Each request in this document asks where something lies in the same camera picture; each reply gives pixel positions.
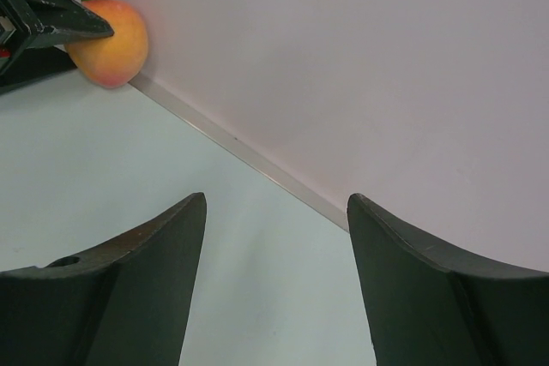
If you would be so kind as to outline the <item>orange pink fake peach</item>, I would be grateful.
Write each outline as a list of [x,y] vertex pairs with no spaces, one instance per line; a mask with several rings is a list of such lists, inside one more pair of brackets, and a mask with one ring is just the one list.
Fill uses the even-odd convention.
[[65,46],[76,67],[92,82],[121,87],[142,69],[148,55],[148,31],[141,14],[123,0],[81,0],[106,20],[114,34]]

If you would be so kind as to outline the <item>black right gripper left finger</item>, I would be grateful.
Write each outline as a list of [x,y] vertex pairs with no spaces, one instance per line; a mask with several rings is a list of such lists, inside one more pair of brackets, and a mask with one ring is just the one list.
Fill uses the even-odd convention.
[[90,249],[2,272],[2,364],[178,364],[206,216],[195,193]]

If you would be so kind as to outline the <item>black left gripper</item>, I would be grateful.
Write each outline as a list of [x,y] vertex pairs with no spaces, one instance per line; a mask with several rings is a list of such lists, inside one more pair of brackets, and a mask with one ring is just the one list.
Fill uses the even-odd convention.
[[57,45],[113,34],[76,0],[1,0],[1,94],[74,70]]

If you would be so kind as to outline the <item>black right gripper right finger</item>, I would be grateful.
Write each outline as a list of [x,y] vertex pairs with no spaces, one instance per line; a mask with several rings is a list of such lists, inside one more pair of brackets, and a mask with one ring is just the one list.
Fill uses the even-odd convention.
[[459,248],[361,194],[347,220],[378,364],[547,364],[547,273]]

